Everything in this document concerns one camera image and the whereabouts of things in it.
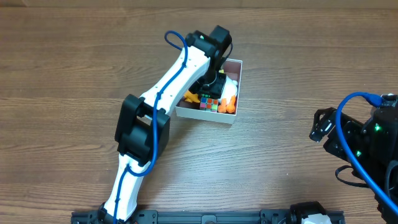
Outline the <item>white plush duck toy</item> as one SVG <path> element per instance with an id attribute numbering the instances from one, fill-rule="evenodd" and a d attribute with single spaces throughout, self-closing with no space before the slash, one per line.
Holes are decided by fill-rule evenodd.
<path id="1" fill-rule="evenodd" d="M 226 77 L 221 97 L 218 99 L 218 112 L 233 114 L 236 112 L 236 97 L 238 94 L 238 82 Z"/>

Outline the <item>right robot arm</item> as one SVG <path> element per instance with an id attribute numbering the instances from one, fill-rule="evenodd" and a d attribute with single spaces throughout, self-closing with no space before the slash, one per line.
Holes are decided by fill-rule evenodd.
<path id="1" fill-rule="evenodd" d="M 320 142 L 326 152 L 349 162 L 335 128 L 335 108 L 317 110 L 309 138 Z M 342 114 L 341 127 L 355 158 L 381 190 L 397 203 L 397 108 L 376 108 L 372 116 L 361 123 Z"/>

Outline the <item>multicoloured puzzle cube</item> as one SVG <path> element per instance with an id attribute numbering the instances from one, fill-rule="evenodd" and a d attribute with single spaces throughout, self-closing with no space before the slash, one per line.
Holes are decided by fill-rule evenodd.
<path id="1" fill-rule="evenodd" d="M 200 110 L 216 113 L 218 111 L 218 100 L 202 97 L 200 100 Z"/>

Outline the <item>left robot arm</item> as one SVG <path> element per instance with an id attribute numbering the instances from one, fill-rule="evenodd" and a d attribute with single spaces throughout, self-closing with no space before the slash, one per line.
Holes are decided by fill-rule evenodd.
<path id="1" fill-rule="evenodd" d="M 233 114 L 238 82 L 222 70 L 232 49 L 229 30 L 216 26 L 210 35 L 199 30 L 183 37 L 180 55 L 165 75 L 141 96 L 128 95 L 115 132 L 119 166 L 109 199 L 97 214 L 97 223 L 127 223 L 137 207 L 137 195 L 169 141 L 170 115 L 188 93 L 205 110 Z"/>

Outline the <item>orange dinosaur toy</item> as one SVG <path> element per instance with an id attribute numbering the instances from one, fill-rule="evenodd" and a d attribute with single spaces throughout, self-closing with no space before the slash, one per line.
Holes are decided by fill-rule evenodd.
<path id="1" fill-rule="evenodd" d="M 183 95 L 184 101 L 188 103 L 200 103 L 200 99 L 198 94 L 193 94 L 190 91 L 186 91 Z"/>

